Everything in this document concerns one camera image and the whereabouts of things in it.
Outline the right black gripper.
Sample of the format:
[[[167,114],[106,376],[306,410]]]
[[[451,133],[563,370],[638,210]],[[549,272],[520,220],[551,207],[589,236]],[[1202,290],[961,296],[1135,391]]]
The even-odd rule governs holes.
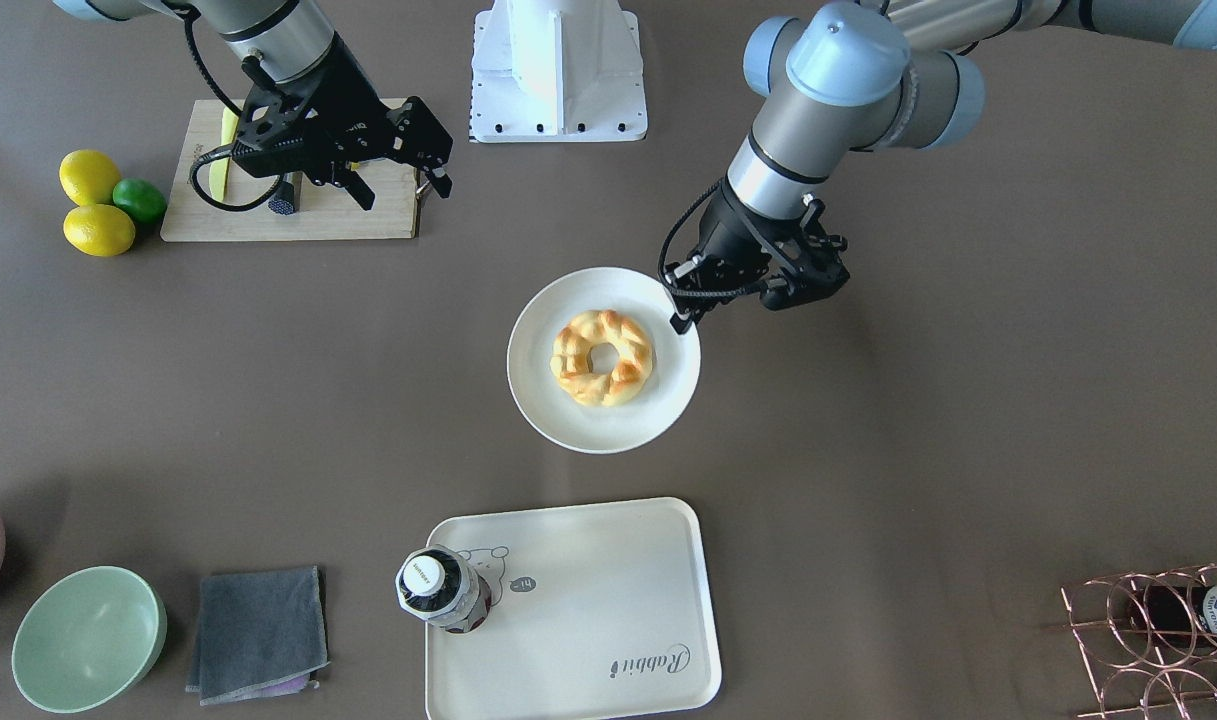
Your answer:
[[[371,210],[375,193],[353,161],[389,159],[426,174],[431,190],[448,199],[445,165],[453,137],[419,96],[397,108],[378,97],[361,64],[333,36],[319,64],[275,90],[252,88],[243,100],[232,161],[252,178],[302,171],[315,184],[333,184]]]

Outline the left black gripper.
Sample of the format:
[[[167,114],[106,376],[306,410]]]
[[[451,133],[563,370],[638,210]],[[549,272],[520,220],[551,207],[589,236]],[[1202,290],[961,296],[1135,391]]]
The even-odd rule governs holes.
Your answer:
[[[741,204],[730,182],[719,179],[677,219],[667,243],[699,209],[703,210],[699,244],[680,263],[666,264],[675,334],[694,330],[699,311],[710,313],[738,297],[758,296],[765,309],[781,311],[829,299],[849,282],[841,259],[849,242],[823,227],[826,206],[813,193],[803,196],[800,218],[776,220]]]

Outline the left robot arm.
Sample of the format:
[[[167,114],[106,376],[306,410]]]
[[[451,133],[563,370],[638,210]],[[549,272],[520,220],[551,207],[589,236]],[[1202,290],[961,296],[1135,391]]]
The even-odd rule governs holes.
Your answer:
[[[696,201],[694,251],[658,259],[672,328],[684,334],[741,296],[772,310],[835,296],[849,281],[847,242],[820,223],[821,184],[847,152],[965,137],[986,102],[969,51],[1044,26],[1217,50],[1217,1],[828,1],[812,19],[764,19],[742,58],[764,105]]]

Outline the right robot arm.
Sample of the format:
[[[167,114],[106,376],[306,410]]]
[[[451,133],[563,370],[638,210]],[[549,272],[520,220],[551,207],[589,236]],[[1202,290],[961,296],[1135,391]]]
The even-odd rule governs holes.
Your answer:
[[[332,184],[368,210],[375,197],[355,164],[388,158],[417,168],[439,196],[452,193],[452,135],[420,97],[385,105],[314,1],[65,1],[61,9],[95,22],[173,15],[186,33],[207,19],[239,56],[253,85],[236,106],[236,136],[195,161],[189,182],[228,158],[276,184],[295,173]]]

